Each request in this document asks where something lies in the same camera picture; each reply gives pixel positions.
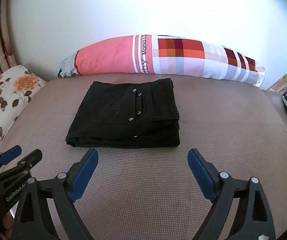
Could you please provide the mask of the person's left hand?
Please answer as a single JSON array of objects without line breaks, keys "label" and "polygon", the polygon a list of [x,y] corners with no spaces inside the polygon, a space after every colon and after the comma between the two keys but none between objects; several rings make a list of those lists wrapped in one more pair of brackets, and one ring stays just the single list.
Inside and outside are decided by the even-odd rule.
[{"label": "person's left hand", "polygon": [[8,211],[2,221],[3,230],[5,232],[11,232],[13,229],[14,218],[10,211]]}]

